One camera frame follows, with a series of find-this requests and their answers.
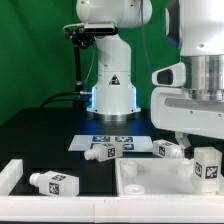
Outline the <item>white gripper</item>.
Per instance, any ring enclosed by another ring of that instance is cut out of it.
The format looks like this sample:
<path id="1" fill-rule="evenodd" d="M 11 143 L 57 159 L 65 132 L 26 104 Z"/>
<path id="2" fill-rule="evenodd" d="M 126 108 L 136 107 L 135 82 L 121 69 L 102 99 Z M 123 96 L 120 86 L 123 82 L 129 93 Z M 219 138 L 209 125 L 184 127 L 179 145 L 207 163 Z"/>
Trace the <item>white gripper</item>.
<path id="1" fill-rule="evenodd" d="M 151 120 L 170 130 L 182 149 L 187 134 L 224 139 L 224 69 L 215 64 L 179 62 L 155 71 Z"/>

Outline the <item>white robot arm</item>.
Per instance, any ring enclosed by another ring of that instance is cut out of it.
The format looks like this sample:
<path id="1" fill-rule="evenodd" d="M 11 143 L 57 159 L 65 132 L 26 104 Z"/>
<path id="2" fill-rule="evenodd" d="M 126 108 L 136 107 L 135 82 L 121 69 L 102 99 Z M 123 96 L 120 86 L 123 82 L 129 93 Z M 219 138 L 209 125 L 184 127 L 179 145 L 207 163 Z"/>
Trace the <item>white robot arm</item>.
<path id="1" fill-rule="evenodd" d="M 147 24 L 150 0 L 77 0 L 83 46 L 98 50 L 98 80 L 88 111 L 102 116 L 138 112 L 131 83 L 131 47 L 119 30 Z M 151 121 L 185 141 L 189 134 L 224 139 L 224 0 L 170 0 L 166 38 L 179 61 L 152 73 Z"/>

